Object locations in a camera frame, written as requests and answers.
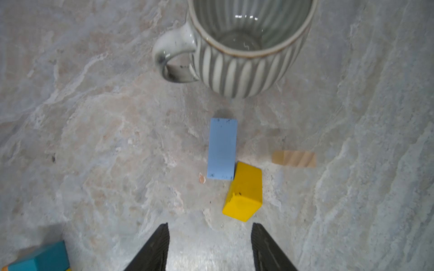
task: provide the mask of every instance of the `striped mug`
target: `striped mug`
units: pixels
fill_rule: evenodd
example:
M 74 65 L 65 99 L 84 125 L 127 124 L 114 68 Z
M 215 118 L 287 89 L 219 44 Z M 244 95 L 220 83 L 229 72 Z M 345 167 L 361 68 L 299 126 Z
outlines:
M 268 89 L 294 63 L 317 0 L 188 0 L 186 23 L 161 36 L 152 55 L 170 82 L 201 80 L 226 97 Z M 187 53 L 189 65 L 170 65 Z

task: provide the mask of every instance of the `mug handle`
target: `mug handle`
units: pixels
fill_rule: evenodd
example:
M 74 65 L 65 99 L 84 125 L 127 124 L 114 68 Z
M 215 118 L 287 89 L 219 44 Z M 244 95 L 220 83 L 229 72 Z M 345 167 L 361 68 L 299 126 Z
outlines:
M 155 65 L 161 76 L 169 82 L 188 83 L 199 80 L 190 65 L 168 65 L 173 57 L 196 51 L 193 31 L 188 23 L 179 29 L 170 30 L 157 39 L 152 49 Z

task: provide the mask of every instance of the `wood grain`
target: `wood grain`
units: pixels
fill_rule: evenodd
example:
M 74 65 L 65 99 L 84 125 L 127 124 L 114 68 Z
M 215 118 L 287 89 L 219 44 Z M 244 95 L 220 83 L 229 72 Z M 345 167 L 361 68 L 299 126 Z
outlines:
M 271 162 L 291 167 L 316 167 L 316 154 L 308 151 L 276 150 Z

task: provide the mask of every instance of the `yellow block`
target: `yellow block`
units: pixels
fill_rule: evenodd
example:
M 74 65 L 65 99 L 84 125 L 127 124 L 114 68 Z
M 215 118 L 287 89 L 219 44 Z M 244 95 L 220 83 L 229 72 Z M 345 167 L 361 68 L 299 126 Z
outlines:
M 262 171 L 238 162 L 223 214 L 246 222 L 262 206 Z

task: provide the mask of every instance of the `blue block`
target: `blue block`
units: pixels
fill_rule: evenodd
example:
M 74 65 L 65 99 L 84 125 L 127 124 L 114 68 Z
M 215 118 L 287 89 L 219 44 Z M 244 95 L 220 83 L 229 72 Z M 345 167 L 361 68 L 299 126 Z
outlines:
M 208 148 L 208 178 L 233 180 L 237 125 L 237 120 L 227 118 L 211 119 L 210 146 Z
M 8 266 L 8 271 L 65 271 L 69 268 L 65 242 L 43 246 Z

